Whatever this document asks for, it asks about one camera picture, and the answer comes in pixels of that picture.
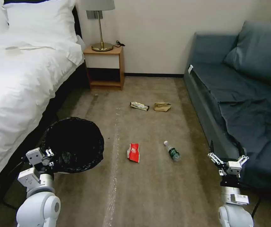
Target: nightstand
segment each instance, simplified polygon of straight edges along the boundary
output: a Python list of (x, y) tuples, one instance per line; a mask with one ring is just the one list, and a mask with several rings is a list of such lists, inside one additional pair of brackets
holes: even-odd
[[(113, 47), (113, 50), (98, 52), (88, 46), (84, 51), (87, 76), (92, 88), (118, 88), (124, 85), (124, 54), (123, 47)], [(97, 80), (95, 76), (103, 75), (107, 80)]]

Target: black trash can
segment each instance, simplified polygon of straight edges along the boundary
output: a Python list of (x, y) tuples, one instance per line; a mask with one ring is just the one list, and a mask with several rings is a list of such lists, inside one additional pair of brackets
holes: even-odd
[(53, 172), (83, 172), (103, 160), (104, 138), (95, 123), (69, 117), (45, 131), (41, 150), (47, 149), (54, 153)]

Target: white wall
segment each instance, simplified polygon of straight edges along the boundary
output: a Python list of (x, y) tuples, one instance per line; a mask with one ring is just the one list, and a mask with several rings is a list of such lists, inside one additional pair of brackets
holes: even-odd
[[(98, 42), (97, 20), (77, 9), (86, 44)], [(244, 20), (271, 21), (271, 0), (115, 0), (104, 11), (103, 39), (126, 44), (127, 73), (184, 73), (195, 31), (238, 32)]]

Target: red snack wrapper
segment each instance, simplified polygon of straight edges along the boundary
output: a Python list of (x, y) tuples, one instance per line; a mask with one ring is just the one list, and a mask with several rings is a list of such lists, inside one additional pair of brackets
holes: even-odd
[(138, 143), (129, 144), (129, 149), (127, 150), (127, 158), (137, 163), (140, 162), (140, 152)]

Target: water bottle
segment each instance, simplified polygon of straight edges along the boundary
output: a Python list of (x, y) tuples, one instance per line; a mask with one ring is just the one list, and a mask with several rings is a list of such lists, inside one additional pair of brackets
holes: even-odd
[(164, 145), (166, 146), (166, 149), (167, 149), (168, 153), (170, 154), (170, 157), (171, 157), (174, 161), (179, 161), (179, 160), (181, 160), (181, 155), (180, 155), (180, 153), (178, 153), (174, 147), (170, 146), (170, 145), (168, 144), (168, 141), (165, 141), (165, 142), (164, 142)]

